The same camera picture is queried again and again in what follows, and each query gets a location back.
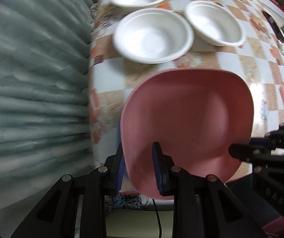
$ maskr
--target table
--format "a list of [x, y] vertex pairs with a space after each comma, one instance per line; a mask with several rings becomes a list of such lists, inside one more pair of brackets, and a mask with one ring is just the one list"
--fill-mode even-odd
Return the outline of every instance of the table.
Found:
[[[158, 8], [183, 13], [194, 0], [165, 0]], [[114, 154], [119, 143], [119, 119], [125, 100], [147, 76], [170, 68], [196, 67], [223, 69], [236, 73], [249, 86], [255, 115], [252, 137], [264, 136], [284, 122], [284, 55], [277, 38], [262, 14], [258, 0], [210, 0], [231, 12], [246, 31], [241, 47], [214, 47], [195, 36], [192, 48], [184, 56], [157, 65], [145, 65], [122, 58], [112, 45], [112, 33], [124, 16], [110, 0], [100, 0], [89, 68], [89, 113], [93, 155], [96, 166]], [[274, 153], [284, 154], [284, 150]], [[251, 173], [242, 163], [232, 179]], [[122, 191], [134, 192], [127, 179]]]

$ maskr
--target pink plastic container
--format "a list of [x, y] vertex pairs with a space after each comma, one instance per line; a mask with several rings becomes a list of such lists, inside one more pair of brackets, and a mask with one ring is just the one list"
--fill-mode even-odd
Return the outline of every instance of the pink plastic container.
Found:
[[121, 116], [127, 172], [134, 188], [154, 199], [152, 144], [193, 175], [227, 182], [241, 162], [228, 154], [232, 143], [248, 143], [253, 100], [246, 83], [222, 70], [171, 69], [137, 86]]

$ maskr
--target checkered tablecloth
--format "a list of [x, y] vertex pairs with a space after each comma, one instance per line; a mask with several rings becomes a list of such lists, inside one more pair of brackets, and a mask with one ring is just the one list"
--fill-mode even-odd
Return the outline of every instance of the checkered tablecloth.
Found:
[[[182, 14], [194, 0], [165, 0], [159, 8]], [[119, 119], [128, 95], [148, 75], [170, 68], [197, 67], [236, 73], [249, 86], [255, 107], [252, 136], [263, 136], [284, 122], [284, 55], [262, 14], [258, 0], [210, 0], [231, 12], [246, 31], [241, 47], [214, 47], [195, 36], [189, 52], [174, 61], [143, 65], [121, 57], [112, 45], [112, 33], [123, 18], [110, 0], [100, 0], [90, 55], [90, 126], [96, 165], [116, 152]], [[233, 178], [250, 172], [241, 165]]]

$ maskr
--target curtain fold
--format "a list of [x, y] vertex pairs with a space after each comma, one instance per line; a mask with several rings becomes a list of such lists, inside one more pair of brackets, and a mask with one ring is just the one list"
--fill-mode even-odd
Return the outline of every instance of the curtain fold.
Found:
[[86, 93], [94, 2], [0, 0], [2, 237], [62, 175], [94, 168]]

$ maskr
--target black cable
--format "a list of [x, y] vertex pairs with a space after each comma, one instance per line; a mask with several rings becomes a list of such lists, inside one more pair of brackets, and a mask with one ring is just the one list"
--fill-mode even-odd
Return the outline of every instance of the black cable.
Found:
[[155, 208], [155, 212], [156, 212], [156, 217], [157, 217], [157, 223], [158, 223], [158, 238], [162, 238], [162, 227], [161, 227], [161, 220], [160, 220], [160, 216], [158, 215], [158, 211], [157, 211], [157, 207], [156, 207], [156, 204], [155, 204], [155, 201], [154, 199], [153, 200], [153, 205], [154, 205], [154, 208]]

